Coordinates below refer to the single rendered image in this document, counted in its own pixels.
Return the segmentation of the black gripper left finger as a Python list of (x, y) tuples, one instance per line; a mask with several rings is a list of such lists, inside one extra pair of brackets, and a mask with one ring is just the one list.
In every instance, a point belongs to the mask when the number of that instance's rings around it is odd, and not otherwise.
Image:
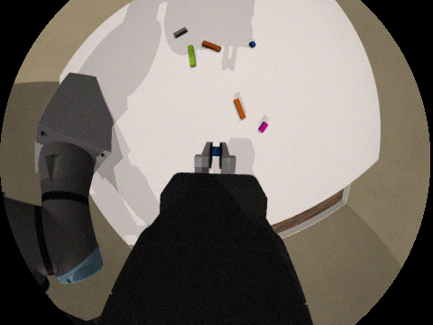
[(202, 154), (195, 155), (195, 173), (209, 173), (212, 166), (212, 146), (213, 142), (206, 142)]

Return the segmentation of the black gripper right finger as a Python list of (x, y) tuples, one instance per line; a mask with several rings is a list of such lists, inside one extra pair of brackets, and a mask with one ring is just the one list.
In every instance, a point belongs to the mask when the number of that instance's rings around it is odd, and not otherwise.
[(230, 155), (226, 143), (220, 142), (219, 169), (221, 174), (235, 174), (236, 158)]

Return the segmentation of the small magenta block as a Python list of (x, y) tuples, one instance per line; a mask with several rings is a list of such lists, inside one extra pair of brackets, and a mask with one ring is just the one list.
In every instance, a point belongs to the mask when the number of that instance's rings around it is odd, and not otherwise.
[(267, 128), (268, 124), (263, 122), (261, 124), (261, 126), (258, 128), (258, 130), (260, 130), (262, 133), (264, 132), (264, 130)]

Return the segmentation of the grey rod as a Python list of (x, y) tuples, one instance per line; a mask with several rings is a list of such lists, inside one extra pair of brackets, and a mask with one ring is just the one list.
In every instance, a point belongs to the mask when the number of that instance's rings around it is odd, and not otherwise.
[(188, 30), (186, 29), (186, 27), (184, 27), (184, 28), (182, 28), (182, 29), (176, 31), (176, 32), (174, 33), (174, 36), (177, 38), (177, 37), (181, 36), (183, 33), (186, 33), (187, 31), (188, 31)]

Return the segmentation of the lime green rod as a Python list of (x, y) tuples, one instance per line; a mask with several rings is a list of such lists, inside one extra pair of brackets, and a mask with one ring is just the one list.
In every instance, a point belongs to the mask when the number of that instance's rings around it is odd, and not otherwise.
[(188, 50), (189, 50), (189, 63), (190, 63), (190, 67), (195, 67), (196, 66), (196, 62), (195, 62), (195, 55), (194, 55), (193, 45), (189, 45), (188, 46)]

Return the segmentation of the orange rod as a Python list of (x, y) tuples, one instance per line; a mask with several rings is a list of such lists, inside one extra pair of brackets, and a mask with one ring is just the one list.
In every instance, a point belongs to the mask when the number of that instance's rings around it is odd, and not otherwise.
[(242, 105), (240, 103), (239, 98), (234, 100), (235, 107), (241, 119), (246, 118)]
[(203, 41), (201, 44), (202, 44), (202, 46), (207, 47), (213, 51), (217, 51), (217, 52), (221, 51), (221, 47), (218, 45), (215, 45), (214, 43)]

